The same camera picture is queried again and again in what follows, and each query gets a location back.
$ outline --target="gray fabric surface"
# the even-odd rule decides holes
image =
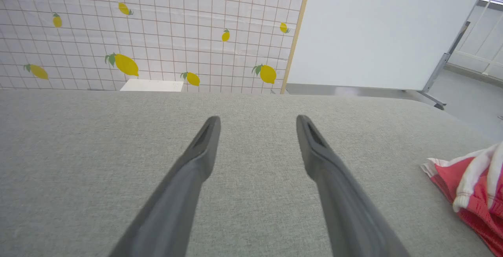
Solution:
[[[420,164],[489,146],[401,99],[0,92],[0,256],[106,256],[212,115],[222,122],[187,256],[330,256],[295,118],[308,115],[414,256],[490,256]]]

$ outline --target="caster wheel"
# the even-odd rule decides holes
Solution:
[[[442,106],[440,104],[435,104],[434,107],[438,108],[439,110],[444,110],[444,106]]]

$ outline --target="white object behind table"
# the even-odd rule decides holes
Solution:
[[[181,92],[183,81],[129,79],[121,91]]]
[[[478,0],[307,0],[287,83],[422,90]]]

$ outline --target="lemon patterned curtain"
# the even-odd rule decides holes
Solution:
[[[1,89],[279,94],[302,0],[1,0]]]

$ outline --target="lemon print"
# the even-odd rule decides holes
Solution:
[[[192,72],[184,72],[180,75],[180,78],[184,78],[189,82],[190,84],[194,86],[199,86],[199,76],[195,75]]]
[[[111,55],[105,56],[105,63],[108,61],[110,65],[117,64],[117,68],[127,75],[138,76],[138,65],[131,58],[118,53],[112,53]]]
[[[24,69],[26,69],[28,72],[33,73],[34,76],[40,78],[40,79],[49,79],[49,76],[47,75],[47,72],[45,69],[37,66],[37,65],[24,65]]]
[[[230,38],[230,32],[229,30],[227,30],[227,28],[225,28],[225,30],[223,30],[223,34],[222,34],[222,41],[223,42],[227,42]]]
[[[133,15],[133,11],[127,8],[125,3],[119,3],[119,10],[125,15]]]
[[[260,73],[260,78],[266,83],[274,84],[274,80],[276,80],[276,72],[268,65],[257,65],[253,67],[251,72],[255,72],[257,75]]]
[[[287,27],[287,26],[286,26],[286,24],[284,24],[284,23],[281,23],[281,25],[280,25],[280,30],[281,30],[281,32],[283,32],[283,33],[289,33],[289,32],[290,32],[290,30],[288,29],[288,27]]]
[[[61,17],[59,17],[59,15],[57,13],[54,12],[54,15],[53,15],[53,19],[52,19],[52,23],[54,24],[54,27],[61,27],[61,25],[63,24],[63,21],[61,21]]]

